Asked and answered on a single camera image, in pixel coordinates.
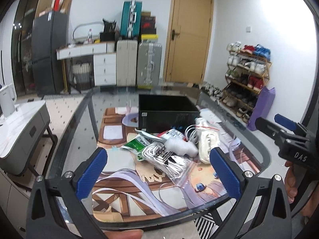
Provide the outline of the person's right hand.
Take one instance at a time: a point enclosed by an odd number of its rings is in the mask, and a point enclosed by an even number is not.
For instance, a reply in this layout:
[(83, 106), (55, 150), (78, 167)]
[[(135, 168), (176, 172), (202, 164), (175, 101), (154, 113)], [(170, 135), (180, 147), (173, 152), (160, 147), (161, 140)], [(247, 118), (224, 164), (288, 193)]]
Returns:
[[(294, 175), (293, 163), (290, 161), (286, 161), (284, 166), (288, 167), (288, 171), (287, 171), (286, 177), (284, 179), (284, 185), (285, 185), (286, 192), (288, 195), (288, 201), (290, 204), (292, 204), (294, 202), (296, 195), (297, 195), (297, 188), (295, 186), (296, 178)], [(314, 211), (317, 207), (315, 197), (316, 197), (316, 193), (314, 193), (311, 196), (311, 198), (309, 199), (307, 204), (301, 210), (302, 216), (308, 217), (308, 218), (312, 217), (312, 214), (314, 213)]]

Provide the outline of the person's left hand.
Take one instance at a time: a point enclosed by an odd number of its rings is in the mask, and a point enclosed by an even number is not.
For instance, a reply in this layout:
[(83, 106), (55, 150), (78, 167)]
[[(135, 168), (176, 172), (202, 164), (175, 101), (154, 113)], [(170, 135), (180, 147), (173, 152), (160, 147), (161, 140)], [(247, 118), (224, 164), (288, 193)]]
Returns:
[(143, 230), (133, 229), (126, 231), (104, 231), (104, 234), (109, 239), (141, 239)]

